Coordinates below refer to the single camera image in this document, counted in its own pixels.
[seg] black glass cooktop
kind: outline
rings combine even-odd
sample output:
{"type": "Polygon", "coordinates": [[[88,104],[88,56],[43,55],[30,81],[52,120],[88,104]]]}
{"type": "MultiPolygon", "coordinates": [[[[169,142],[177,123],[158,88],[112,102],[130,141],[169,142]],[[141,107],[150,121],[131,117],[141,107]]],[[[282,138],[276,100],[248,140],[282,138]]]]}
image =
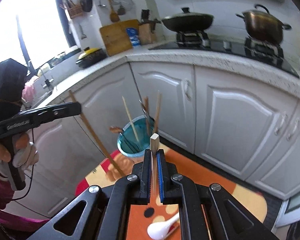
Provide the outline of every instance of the black glass cooktop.
{"type": "Polygon", "coordinates": [[[229,42],[225,46],[224,42],[221,40],[210,40],[209,47],[204,47],[203,45],[187,47],[179,45],[176,42],[172,41],[167,44],[151,48],[149,50],[153,49],[194,49],[232,54],[266,63],[268,65],[281,69],[282,71],[285,71],[297,78],[300,78],[298,73],[294,70],[294,68],[283,57],[268,55],[268,51],[256,51],[255,49],[247,47],[243,43],[239,42],[231,42],[229,47],[229,42]]]}

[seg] white spoon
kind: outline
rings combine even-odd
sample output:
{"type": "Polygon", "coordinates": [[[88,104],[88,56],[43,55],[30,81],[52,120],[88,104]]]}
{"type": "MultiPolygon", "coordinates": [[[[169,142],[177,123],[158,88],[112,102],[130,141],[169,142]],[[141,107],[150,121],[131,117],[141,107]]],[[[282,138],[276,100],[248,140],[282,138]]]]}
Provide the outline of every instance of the white spoon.
{"type": "Polygon", "coordinates": [[[167,237],[170,227],[179,219],[179,212],[163,222],[152,223],[148,226],[148,235],[154,240],[163,240],[167,237]]]}

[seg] black spot on mat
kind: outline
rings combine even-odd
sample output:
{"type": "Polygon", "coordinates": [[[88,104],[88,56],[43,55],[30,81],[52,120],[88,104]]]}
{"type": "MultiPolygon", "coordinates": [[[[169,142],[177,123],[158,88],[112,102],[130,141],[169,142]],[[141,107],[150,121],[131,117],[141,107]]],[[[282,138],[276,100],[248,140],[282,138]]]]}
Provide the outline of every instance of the black spot on mat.
{"type": "Polygon", "coordinates": [[[154,214],[154,208],[147,208],[143,215],[146,217],[146,218],[149,218],[151,217],[152,215],[154,214]]]}

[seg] white glove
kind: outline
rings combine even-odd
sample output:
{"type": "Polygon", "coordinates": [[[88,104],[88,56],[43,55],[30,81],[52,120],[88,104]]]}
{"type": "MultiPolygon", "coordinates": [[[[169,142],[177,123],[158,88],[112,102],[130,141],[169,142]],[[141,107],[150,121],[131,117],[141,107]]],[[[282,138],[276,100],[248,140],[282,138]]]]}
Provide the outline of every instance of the white glove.
{"type": "MultiPolygon", "coordinates": [[[[39,161],[39,154],[33,142],[28,142],[25,149],[18,150],[12,160],[12,165],[16,168],[21,167],[23,171],[29,166],[34,165],[39,161]]],[[[0,159],[0,180],[8,181],[7,170],[0,159]]]]}

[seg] wooden cutting board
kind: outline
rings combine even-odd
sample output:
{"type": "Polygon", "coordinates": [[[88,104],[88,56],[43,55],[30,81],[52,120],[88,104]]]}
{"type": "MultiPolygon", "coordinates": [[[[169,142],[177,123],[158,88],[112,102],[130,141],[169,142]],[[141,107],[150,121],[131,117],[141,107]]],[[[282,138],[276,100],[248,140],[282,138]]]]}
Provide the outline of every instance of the wooden cutting board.
{"type": "Polygon", "coordinates": [[[109,56],[132,49],[126,28],[136,28],[139,31],[139,21],[128,20],[117,22],[100,28],[100,34],[109,56]]]}

